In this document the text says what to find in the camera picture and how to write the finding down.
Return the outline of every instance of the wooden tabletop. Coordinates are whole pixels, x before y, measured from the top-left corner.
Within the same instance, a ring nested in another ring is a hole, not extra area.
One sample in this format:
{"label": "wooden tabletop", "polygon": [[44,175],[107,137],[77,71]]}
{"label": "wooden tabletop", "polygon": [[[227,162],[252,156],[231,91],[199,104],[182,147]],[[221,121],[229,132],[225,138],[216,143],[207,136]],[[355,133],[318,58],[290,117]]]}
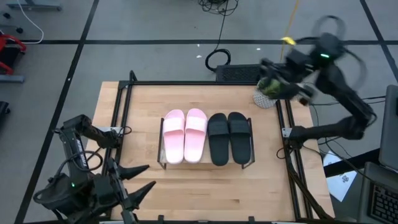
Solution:
{"label": "wooden tabletop", "polygon": [[[110,126],[117,87],[118,82],[102,84],[93,125]],[[124,181],[124,185],[128,192],[133,192],[152,180],[157,181],[141,203],[141,209],[136,211],[141,220],[156,220],[158,215],[164,215],[165,220],[246,221],[248,216],[254,216],[256,221],[294,220],[285,161],[275,155],[282,147],[277,110],[257,107],[252,99],[253,88],[133,86],[127,118],[132,133],[124,137],[120,165],[149,164],[150,169]],[[163,170],[157,163],[160,119],[172,109],[181,109],[186,114],[191,108],[203,110],[208,118],[215,113],[228,115],[232,111],[251,118],[256,162],[244,170],[234,163],[223,167],[183,163],[168,165],[167,170]],[[293,101],[292,110],[296,125],[313,126],[307,107]],[[316,141],[307,141],[305,145],[318,150]],[[94,141],[89,141],[86,150],[97,147]],[[308,149],[302,149],[301,154],[309,191],[325,211],[334,216],[320,156]],[[92,158],[90,167],[97,162],[97,158]],[[305,217],[302,194],[298,188],[297,191],[301,214]],[[120,220],[120,212],[120,207],[114,208],[112,218]]]}

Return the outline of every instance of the white paper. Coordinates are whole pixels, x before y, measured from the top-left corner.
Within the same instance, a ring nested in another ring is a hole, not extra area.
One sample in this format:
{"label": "white paper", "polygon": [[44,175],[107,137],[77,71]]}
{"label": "white paper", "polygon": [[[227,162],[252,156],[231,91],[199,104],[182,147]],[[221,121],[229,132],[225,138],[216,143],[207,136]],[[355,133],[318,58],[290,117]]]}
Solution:
{"label": "white paper", "polygon": [[[329,154],[323,158],[323,166],[325,167],[339,161],[341,161],[341,159],[335,156],[333,152],[329,151]],[[350,171],[327,178],[326,181],[328,183],[329,193],[332,194],[337,200],[342,202],[348,192],[349,187],[353,183],[355,176],[356,172]]]}

